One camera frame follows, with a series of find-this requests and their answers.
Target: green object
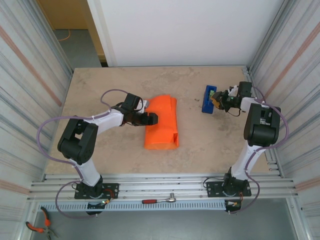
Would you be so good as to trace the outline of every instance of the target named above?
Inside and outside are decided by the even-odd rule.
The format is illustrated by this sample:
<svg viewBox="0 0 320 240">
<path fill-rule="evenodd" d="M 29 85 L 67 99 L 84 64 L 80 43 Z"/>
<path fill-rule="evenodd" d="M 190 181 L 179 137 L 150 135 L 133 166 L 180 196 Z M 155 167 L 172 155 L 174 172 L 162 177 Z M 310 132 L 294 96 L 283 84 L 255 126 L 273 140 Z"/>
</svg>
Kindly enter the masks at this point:
<svg viewBox="0 0 320 240">
<path fill-rule="evenodd" d="M 213 96 L 213 94 L 215 94 L 215 91 L 210 90 L 210 93 L 209 93 L 209 99 L 211 99 L 211 97 Z"/>
</svg>

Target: red handle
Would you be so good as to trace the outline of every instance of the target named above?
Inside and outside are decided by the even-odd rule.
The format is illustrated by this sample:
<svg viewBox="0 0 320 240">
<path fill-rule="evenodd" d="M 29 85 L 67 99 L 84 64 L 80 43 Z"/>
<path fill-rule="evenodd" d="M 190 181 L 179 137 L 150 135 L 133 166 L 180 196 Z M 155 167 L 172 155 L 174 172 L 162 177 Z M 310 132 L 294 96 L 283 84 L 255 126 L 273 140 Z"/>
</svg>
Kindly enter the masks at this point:
<svg viewBox="0 0 320 240">
<path fill-rule="evenodd" d="M 147 199 L 147 200 L 142 200 L 143 204 L 156 204 L 157 199 Z"/>
<path fill-rule="evenodd" d="M 43 233 L 45 231 L 43 228 L 32 226 L 32 224 L 28 221 L 25 222 L 25 225 L 28 229 L 34 232 Z"/>
<path fill-rule="evenodd" d="M 44 213 L 44 225 L 49 227 L 51 225 L 51 221 L 49 220 L 49 213 L 43 206 L 40 209 Z"/>
</svg>

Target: blue object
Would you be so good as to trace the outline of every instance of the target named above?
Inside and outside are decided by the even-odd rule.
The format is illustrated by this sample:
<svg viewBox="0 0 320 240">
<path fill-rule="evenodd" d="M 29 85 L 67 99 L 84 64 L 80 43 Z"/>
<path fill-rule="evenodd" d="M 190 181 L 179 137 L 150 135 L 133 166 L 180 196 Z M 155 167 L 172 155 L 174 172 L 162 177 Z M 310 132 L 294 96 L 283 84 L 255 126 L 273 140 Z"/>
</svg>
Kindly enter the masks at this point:
<svg viewBox="0 0 320 240">
<path fill-rule="evenodd" d="M 206 114 L 212 114 L 214 112 L 214 104 L 209 98 L 210 91 L 213 90 L 215 93 L 217 92 L 216 86 L 207 85 L 205 88 L 203 103 L 202 103 L 202 112 Z"/>
</svg>

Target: orange plastic block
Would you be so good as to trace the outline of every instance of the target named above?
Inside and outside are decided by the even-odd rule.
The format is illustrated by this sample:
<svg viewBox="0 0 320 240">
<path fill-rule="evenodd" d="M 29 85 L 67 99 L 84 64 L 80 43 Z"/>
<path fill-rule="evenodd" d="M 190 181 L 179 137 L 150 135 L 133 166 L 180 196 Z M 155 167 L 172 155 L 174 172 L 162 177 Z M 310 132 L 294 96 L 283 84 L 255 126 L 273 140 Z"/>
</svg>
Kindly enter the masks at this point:
<svg viewBox="0 0 320 240">
<path fill-rule="evenodd" d="M 170 95 L 149 99 L 149 113 L 158 115 L 158 123 L 145 126 L 144 148 L 167 150 L 179 147 L 177 127 L 177 99 Z"/>
</svg>

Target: beige tabletop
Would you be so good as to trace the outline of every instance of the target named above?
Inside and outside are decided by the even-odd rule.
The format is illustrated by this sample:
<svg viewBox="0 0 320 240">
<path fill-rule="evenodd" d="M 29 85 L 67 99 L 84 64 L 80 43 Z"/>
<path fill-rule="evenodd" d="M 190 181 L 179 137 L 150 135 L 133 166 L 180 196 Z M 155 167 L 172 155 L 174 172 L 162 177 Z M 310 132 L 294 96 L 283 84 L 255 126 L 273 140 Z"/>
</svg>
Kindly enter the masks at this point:
<svg viewBox="0 0 320 240">
<path fill-rule="evenodd" d="M 77 68 L 64 104 L 63 116 L 92 116 L 106 111 L 100 96 L 122 89 L 143 99 L 170 94 L 177 98 L 180 147 L 174 150 L 144 149 L 145 127 L 114 127 L 97 137 L 93 161 L 106 173 L 224 173 L 237 160 L 245 143 L 246 113 L 234 117 L 223 110 L 202 113 L 206 85 L 224 91 L 244 81 L 241 67 L 119 67 Z M 114 106 L 126 95 L 111 92 L 104 101 Z M 68 120 L 59 123 L 51 155 L 64 159 L 57 144 Z M 261 155 L 254 172 L 267 172 Z M 49 161 L 46 173 L 74 173 L 70 165 Z"/>
</svg>

